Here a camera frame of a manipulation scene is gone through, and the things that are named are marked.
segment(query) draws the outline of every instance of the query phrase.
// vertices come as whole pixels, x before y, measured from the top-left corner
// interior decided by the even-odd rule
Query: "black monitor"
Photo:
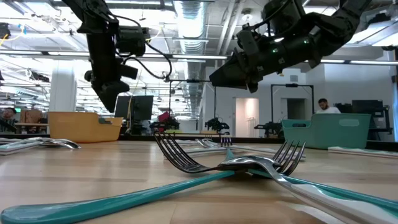
[[[154,96],[135,96],[133,100],[134,120],[150,120],[152,118]]]
[[[149,120],[152,116],[152,105],[154,96],[118,96],[115,118],[127,119],[128,108],[130,104],[130,112],[134,120]]]
[[[371,114],[374,118],[384,117],[382,100],[353,100],[353,112]]]

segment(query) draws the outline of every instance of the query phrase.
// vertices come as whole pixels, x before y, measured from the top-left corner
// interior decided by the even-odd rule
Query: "person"
[[[17,114],[17,111],[14,108],[6,108],[2,112],[1,121],[3,123],[7,123],[13,126],[16,123],[16,120],[14,119],[15,114]],[[5,131],[10,131],[10,130],[5,125],[0,125],[0,132],[5,132]]]
[[[317,113],[340,113],[340,110],[338,108],[335,108],[334,106],[329,106],[327,99],[322,98],[318,100],[318,104],[321,109],[318,110]]]

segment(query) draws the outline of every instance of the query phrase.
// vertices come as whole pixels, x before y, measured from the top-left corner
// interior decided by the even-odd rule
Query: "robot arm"
[[[210,75],[213,86],[257,91],[263,76],[308,61],[316,67],[354,35],[359,18],[371,0],[347,0],[332,16],[306,14],[298,0],[271,0],[263,10],[263,22],[243,26],[232,58]],[[255,30],[268,25],[268,36]]]
[[[145,34],[141,27],[120,27],[116,16],[104,0],[62,0],[82,21],[79,33],[86,34],[92,70],[85,79],[110,112],[114,111],[119,93],[129,91],[121,77],[135,79],[138,70],[121,64],[120,53],[141,56],[145,53]]]

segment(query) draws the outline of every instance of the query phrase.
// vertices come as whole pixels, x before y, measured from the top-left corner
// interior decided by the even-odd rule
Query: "white pillar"
[[[74,61],[54,61],[50,90],[50,111],[74,112],[77,82]]]

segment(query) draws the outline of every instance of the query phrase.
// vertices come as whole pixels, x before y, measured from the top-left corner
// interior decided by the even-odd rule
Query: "desk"
[[[110,197],[204,175],[177,170],[163,159],[154,142],[119,141],[81,146],[83,149],[77,151],[38,148],[0,157],[0,210],[14,205]],[[276,144],[251,146],[279,147]],[[396,159],[328,154],[313,149],[305,153],[307,161],[298,165],[293,177],[398,200]],[[214,166],[224,155],[195,159]],[[324,220],[306,212],[320,215]],[[333,222],[303,205],[272,180],[252,179],[243,174],[84,223],[340,222]]]
[[[17,134],[21,134],[22,127],[36,127],[36,134],[40,133],[41,127],[47,127],[49,124],[29,124],[29,123],[15,123],[14,126],[17,128]]]

